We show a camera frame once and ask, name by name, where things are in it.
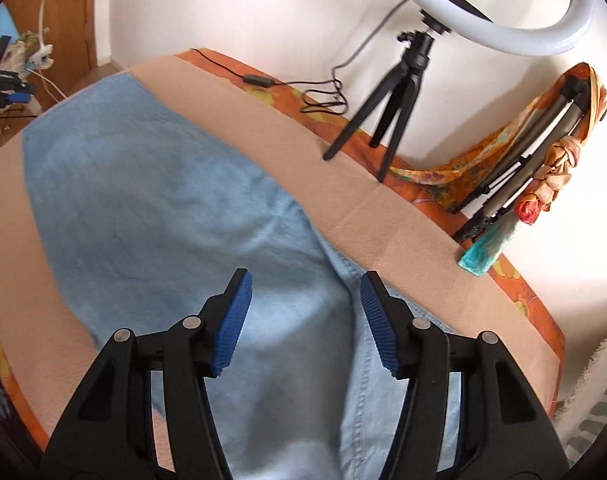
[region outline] beige fabric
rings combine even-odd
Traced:
[[[459,332],[497,332],[549,406],[556,355],[490,278],[456,265],[457,244],[416,208],[343,154],[323,162],[322,140],[229,82],[175,57],[132,72],[168,107],[276,178],[347,256],[378,270]],[[64,306],[46,261],[24,185],[20,136],[0,150],[0,339],[30,406],[51,433],[96,351]],[[155,434],[164,434],[158,420]],[[168,464],[163,439],[160,453]]]
[[[90,333],[63,303],[24,185],[21,137],[0,150],[0,341],[47,434],[96,357]],[[154,416],[157,454],[171,467],[167,428]]]

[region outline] black tripod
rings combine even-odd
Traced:
[[[425,32],[410,32],[399,37],[401,41],[410,40],[401,62],[390,70],[381,82],[375,88],[362,107],[357,111],[352,120],[347,123],[346,127],[341,131],[335,142],[328,148],[328,151],[323,154],[324,160],[330,160],[343,145],[352,137],[356,130],[361,126],[370,114],[375,110],[377,105],[383,101],[387,94],[391,94],[388,99],[388,104],[381,115],[379,124],[375,129],[375,134],[370,141],[370,147],[376,148],[379,146],[381,139],[388,131],[393,119],[399,114],[397,123],[394,126],[392,137],[388,145],[388,150],[385,152],[381,168],[379,169],[378,180],[383,182],[388,168],[392,163],[401,137],[406,129],[410,115],[419,97],[421,83],[423,81],[423,73],[430,61],[428,54],[435,41],[432,36]]]

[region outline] white ring light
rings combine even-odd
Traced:
[[[564,17],[546,28],[513,28],[478,18],[449,0],[414,0],[434,19],[464,38],[519,56],[553,56],[573,48],[588,32],[595,0],[570,0]]]

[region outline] light blue fabric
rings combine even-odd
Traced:
[[[14,43],[19,38],[16,25],[10,16],[10,12],[5,4],[0,4],[0,37],[10,36],[10,43]]]
[[[207,383],[237,480],[378,478],[405,382],[378,358],[359,300],[363,269],[269,175],[127,74],[33,121],[24,167],[59,290],[99,347],[123,326],[166,330],[223,291],[235,268],[250,269],[237,351]],[[458,388],[455,379],[453,413]],[[154,402],[162,408],[158,386]],[[442,465],[457,425],[451,417]]]

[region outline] black cable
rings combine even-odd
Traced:
[[[0,119],[34,119],[37,115],[2,115]]]
[[[303,108],[301,108],[301,110],[300,110],[301,113],[309,114],[312,112],[321,112],[321,113],[330,114],[330,115],[344,115],[347,113],[347,111],[350,109],[350,105],[347,102],[346,96],[344,96],[344,94],[342,92],[343,82],[341,81],[341,79],[337,78],[337,70],[339,70],[341,68],[345,68],[346,66],[350,65],[350,63],[352,63],[357,58],[357,56],[359,54],[361,54],[362,50],[373,40],[373,38],[385,26],[385,24],[388,23],[388,21],[390,21],[391,17],[394,16],[394,14],[396,14],[396,12],[401,7],[403,7],[405,4],[407,4],[409,1],[410,0],[401,0],[397,5],[392,7],[392,9],[389,10],[389,12],[383,17],[381,22],[379,22],[379,25],[377,25],[374,28],[374,30],[370,34],[368,34],[368,36],[365,38],[365,40],[363,40],[361,42],[361,44],[353,52],[352,56],[350,56],[343,63],[332,67],[332,69],[330,70],[330,75],[331,75],[332,79],[329,79],[328,81],[326,81],[326,83],[331,82],[334,84],[335,90],[333,92],[327,91],[327,90],[310,89],[310,90],[306,90],[305,92],[303,92],[301,94],[301,99],[306,104]],[[296,84],[296,83],[297,82],[290,82],[290,83],[284,83],[284,84]],[[327,101],[327,102],[320,102],[320,103],[311,102],[311,101],[308,101],[308,99],[307,99],[307,96],[310,94],[334,95],[335,100]],[[328,109],[328,108],[334,108],[336,106],[342,106],[343,108],[340,111]]]
[[[238,78],[243,79],[243,76],[241,74],[237,74],[236,72],[234,72],[234,70],[232,70],[231,68],[228,68],[225,65],[222,65],[221,63],[217,63],[214,59],[211,59],[209,57],[207,57],[203,52],[201,52],[198,48],[191,48],[190,50],[193,50],[195,52],[198,52],[199,54],[201,54],[203,57],[205,57],[205,59],[207,59],[210,63],[214,63],[216,66],[220,66],[221,68],[224,68],[225,70],[227,70],[228,72],[230,72],[232,75],[237,76]]]
[[[394,16],[394,14],[396,14],[396,12],[403,7],[405,4],[407,4],[410,0],[401,0],[398,4],[396,4],[394,7],[392,7],[391,10],[389,10],[389,12],[383,17],[383,19],[381,20],[381,22],[379,22],[379,24],[375,27],[375,29],[368,34],[368,36],[365,38],[365,40],[362,41],[362,43],[359,45],[359,47],[357,47],[357,49],[353,52],[353,54],[343,63],[339,64],[339,65],[335,65],[332,67],[332,69],[330,69],[330,75],[331,75],[331,79],[328,79],[326,81],[285,81],[285,82],[279,82],[275,79],[272,78],[267,78],[267,77],[263,77],[263,76],[256,76],[253,74],[246,74],[246,75],[241,75],[238,74],[236,72],[234,72],[234,70],[228,68],[225,65],[222,65],[221,63],[216,62],[214,59],[209,58],[208,56],[206,56],[203,52],[201,52],[198,48],[191,48],[190,50],[193,50],[195,52],[198,52],[199,54],[201,54],[203,57],[205,57],[205,59],[207,59],[208,61],[210,61],[211,63],[214,63],[216,66],[219,66],[225,70],[227,70],[228,72],[230,72],[232,75],[237,76],[238,78],[243,79],[245,82],[247,82],[248,84],[254,84],[257,86],[261,86],[263,88],[270,88],[271,86],[284,86],[284,85],[295,85],[295,84],[301,84],[301,85],[325,85],[325,84],[333,84],[334,85],[334,90],[320,90],[320,89],[314,89],[311,88],[309,90],[304,90],[301,93],[301,99],[302,101],[305,103],[305,106],[302,107],[299,111],[302,114],[309,114],[312,112],[320,112],[320,113],[324,113],[324,114],[330,114],[330,115],[344,115],[345,113],[347,113],[347,111],[349,110],[349,104],[347,102],[346,96],[343,94],[342,90],[343,90],[343,82],[341,81],[341,79],[339,79],[337,77],[337,70],[341,69],[341,68],[345,68],[346,66],[350,65],[350,63],[352,63],[359,54],[361,54],[361,52],[363,51],[363,49],[373,40],[373,38],[377,35],[377,33],[385,26],[386,23],[388,23],[388,21],[390,21],[390,19],[392,18],[392,16]],[[308,100],[308,96],[310,94],[321,94],[321,95],[330,95],[330,96],[334,96],[334,100],[332,101],[326,101],[326,102],[312,102]],[[341,106],[343,108],[341,108],[341,110],[332,110],[332,108]]]

